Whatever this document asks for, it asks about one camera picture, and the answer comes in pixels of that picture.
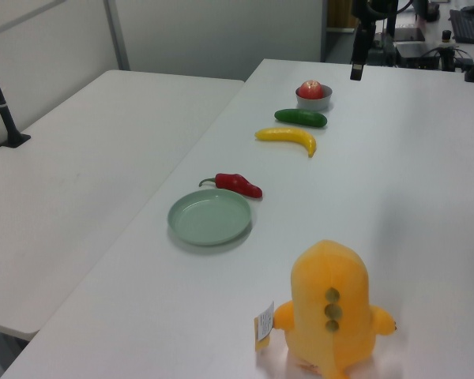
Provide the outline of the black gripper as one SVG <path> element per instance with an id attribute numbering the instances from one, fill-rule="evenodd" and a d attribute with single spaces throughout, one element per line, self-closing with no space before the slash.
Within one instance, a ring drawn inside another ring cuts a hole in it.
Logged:
<path id="1" fill-rule="evenodd" d="M 353 43 L 351 58 L 352 81 L 360 81 L 364 66 L 367 64 L 369 50 L 374 45 L 376 22 L 387 19 L 398 11 L 397 1 L 392 0 L 354 0 L 352 2 L 352 16 L 358 20 L 357 31 L 370 40 L 357 41 Z"/>

